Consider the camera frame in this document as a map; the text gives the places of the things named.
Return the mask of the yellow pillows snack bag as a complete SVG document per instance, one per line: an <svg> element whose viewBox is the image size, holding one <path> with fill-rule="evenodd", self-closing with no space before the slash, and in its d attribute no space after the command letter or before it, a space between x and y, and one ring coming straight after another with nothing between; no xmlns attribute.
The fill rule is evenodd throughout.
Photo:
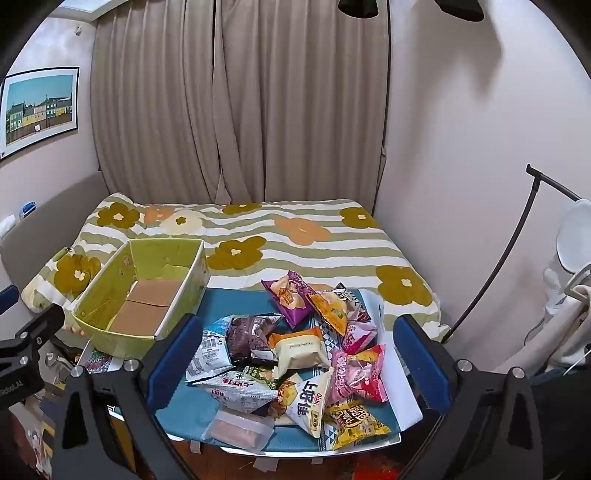
<svg viewBox="0 0 591 480"><path fill-rule="evenodd" d="M328 407L325 409L325 420L337 428L332 450L391 433L391 429L370 413L359 400Z"/></svg>

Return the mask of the pink strawberry snack bag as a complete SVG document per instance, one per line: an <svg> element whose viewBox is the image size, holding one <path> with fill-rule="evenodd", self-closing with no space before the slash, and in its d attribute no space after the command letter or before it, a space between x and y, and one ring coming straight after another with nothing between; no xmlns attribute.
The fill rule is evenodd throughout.
<svg viewBox="0 0 591 480"><path fill-rule="evenodd" d="M386 346L383 344L358 354L335 349L332 352L334 375L328 404L342 402L355 395L374 402L386 402L388 395L381 379L385 357Z"/></svg>

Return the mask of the light blue white snack bag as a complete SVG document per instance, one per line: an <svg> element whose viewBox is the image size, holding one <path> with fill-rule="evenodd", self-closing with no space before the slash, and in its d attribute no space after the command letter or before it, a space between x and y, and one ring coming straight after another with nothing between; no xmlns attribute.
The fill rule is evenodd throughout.
<svg viewBox="0 0 591 480"><path fill-rule="evenodd" d="M221 317L204 327L197 351L185 371L185 382L207 380L233 368L226 335L232 316Z"/></svg>

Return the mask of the small pink candy bag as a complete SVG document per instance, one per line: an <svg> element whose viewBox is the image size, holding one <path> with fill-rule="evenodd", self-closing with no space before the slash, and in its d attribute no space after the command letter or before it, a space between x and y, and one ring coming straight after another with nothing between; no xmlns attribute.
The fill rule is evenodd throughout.
<svg viewBox="0 0 591 480"><path fill-rule="evenodd" d="M342 339L342 350L349 355L356 355L365 350L377 337L378 328L370 322L351 321L346 326Z"/></svg>

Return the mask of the dark brown snack bag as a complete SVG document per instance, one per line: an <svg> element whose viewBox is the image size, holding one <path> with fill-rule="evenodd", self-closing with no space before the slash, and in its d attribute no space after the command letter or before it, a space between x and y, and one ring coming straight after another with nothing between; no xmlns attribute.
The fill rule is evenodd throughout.
<svg viewBox="0 0 591 480"><path fill-rule="evenodd" d="M276 353L270 347L267 337L283 320L284 316L280 313L231 315L228 332L226 332L226 344L231 360L233 362L247 360L263 363L276 362Z"/></svg>

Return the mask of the cream orange bread pack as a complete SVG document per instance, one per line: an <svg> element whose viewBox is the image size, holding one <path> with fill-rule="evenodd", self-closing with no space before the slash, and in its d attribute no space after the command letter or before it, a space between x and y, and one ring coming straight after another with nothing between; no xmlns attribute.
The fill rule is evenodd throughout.
<svg viewBox="0 0 591 480"><path fill-rule="evenodd" d="M273 368L273 378L276 380L286 375L288 370L312 367L329 369L331 366L318 326L290 334L272 333L269 344L277 359L277 365Z"/></svg>

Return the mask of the purple snack bag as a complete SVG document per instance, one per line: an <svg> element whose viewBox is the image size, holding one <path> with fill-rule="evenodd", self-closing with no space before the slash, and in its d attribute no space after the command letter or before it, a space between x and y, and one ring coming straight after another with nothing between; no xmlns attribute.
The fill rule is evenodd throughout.
<svg viewBox="0 0 591 480"><path fill-rule="evenodd" d="M280 279L260 282L276 302L277 308L286 318L287 325L291 329L297 328L315 313L315 307L311 305L308 298L311 294L315 294L315 290L297 272L288 271Z"/></svg>

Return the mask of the green beef cracker pack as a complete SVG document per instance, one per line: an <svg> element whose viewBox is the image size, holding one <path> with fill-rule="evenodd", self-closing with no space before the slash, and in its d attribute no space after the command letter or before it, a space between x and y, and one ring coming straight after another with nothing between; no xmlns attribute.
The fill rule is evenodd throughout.
<svg viewBox="0 0 591 480"><path fill-rule="evenodd" d="M245 366L242 374L256 380L259 383L273 383L273 370L262 366Z"/></svg>

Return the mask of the green cardboard box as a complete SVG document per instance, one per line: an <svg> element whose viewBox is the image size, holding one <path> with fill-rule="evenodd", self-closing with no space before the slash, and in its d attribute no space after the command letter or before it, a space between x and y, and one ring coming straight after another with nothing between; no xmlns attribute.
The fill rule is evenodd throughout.
<svg viewBox="0 0 591 480"><path fill-rule="evenodd" d="M204 242L132 239L90 282L71 315L97 350L140 359L183 315L197 312L209 278Z"/></svg>

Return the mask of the blue white charger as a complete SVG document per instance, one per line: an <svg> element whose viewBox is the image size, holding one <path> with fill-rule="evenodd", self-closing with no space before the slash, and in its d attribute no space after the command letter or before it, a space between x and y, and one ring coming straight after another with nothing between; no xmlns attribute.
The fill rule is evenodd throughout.
<svg viewBox="0 0 591 480"><path fill-rule="evenodd" d="M24 219L27 216L29 216L33 211L35 211L37 208L37 204L35 201L29 201L27 203L25 203L20 211L19 211L19 218L20 219Z"/></svg>

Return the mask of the black white snack bag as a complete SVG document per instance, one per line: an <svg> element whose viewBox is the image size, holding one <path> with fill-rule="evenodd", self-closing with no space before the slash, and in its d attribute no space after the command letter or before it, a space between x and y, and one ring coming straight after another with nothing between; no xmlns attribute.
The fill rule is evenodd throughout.
<svg viewBox="0 0 591 480"><path fill-rule="evenodd" d="M346 288L344 284L339 283L335 286L335 289L332 290L332 293L345 303L345 306L341 307L341 310L346 314L346 319L348 319L349 322L356 321L367 323L370 321L370 315L365 305L363 305L363 302L356 297L352 290Z"/></svg>

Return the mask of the orange snack bag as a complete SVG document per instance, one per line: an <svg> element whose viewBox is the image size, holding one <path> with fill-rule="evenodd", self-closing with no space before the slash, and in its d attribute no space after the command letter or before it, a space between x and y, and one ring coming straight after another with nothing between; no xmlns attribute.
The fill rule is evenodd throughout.
<svg viewBox="0 0 591 480"><path fill-rule="evenodd" d="M308 294L308 301L335 332L341 336L346 335L346 324L348 323L346 302L339 298L334 291Z"/></svg>

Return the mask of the white round lamp head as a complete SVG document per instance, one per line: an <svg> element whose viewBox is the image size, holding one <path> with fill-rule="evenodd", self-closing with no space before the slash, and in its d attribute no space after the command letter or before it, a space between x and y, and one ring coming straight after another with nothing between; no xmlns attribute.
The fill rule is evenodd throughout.
<svg viewBox="0 0 591 480"><path fill-rule="evenodd" d="M574 202L562 217L556 237L557 258L574 274L590 263L590 201Z"/></svg>

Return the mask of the floral striped bed duvet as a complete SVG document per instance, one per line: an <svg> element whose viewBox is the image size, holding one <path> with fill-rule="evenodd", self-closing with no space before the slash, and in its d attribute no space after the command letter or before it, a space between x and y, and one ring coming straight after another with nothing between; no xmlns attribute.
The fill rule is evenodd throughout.
<svg viewBox="0 0 591 480"><path fill-rule="evenodd" d="M385 301L384 321L411 314L428 336L443 338L441 303L402 250L359 203L349 199L251 204L142 205L122 193L95 204L42 255L21 298L34 313L69 306L128 240L195 238L204 243L211 287L259 290L294 271L315 289L342 284Z"/></svg>

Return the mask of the beige pleated curtain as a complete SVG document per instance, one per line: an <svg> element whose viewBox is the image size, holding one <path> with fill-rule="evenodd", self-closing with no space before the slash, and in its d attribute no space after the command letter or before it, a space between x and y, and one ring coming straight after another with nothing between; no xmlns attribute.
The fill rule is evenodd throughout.
<svg viewBox="0 0 591 480"><path fill-rule="evenodd" d="M108 188L144 203L346 198L386 164L389 8L129 1L99 18L90 78Z"/></svg>

